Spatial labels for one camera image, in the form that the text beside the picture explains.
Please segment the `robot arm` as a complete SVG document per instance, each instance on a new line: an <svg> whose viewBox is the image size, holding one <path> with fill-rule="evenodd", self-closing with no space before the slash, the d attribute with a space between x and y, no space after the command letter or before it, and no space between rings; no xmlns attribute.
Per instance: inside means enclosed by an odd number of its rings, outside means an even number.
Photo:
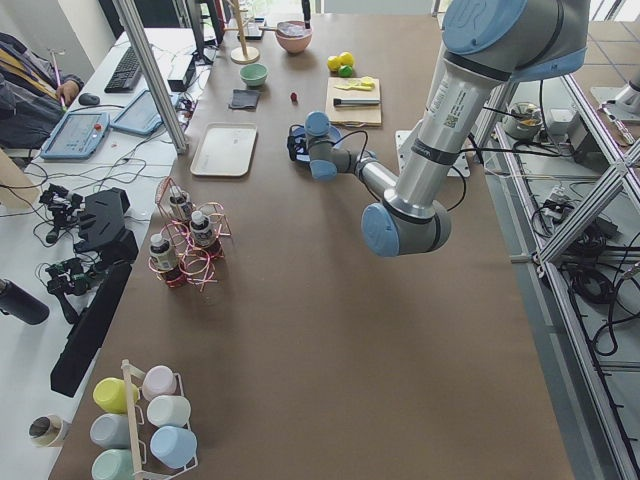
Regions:
<svg viewBox="0 0 640 480"><path fill-rule="evenodd" d="M435 251L451 222L435 197L497 86L578 70L584 63L587 1L454 1L443 19L438 67L404 169L394 175L376 158L336 148L323 112L304 125L311 175L355 175L376 197L362 214L365 243L382 257Z"/></svg>

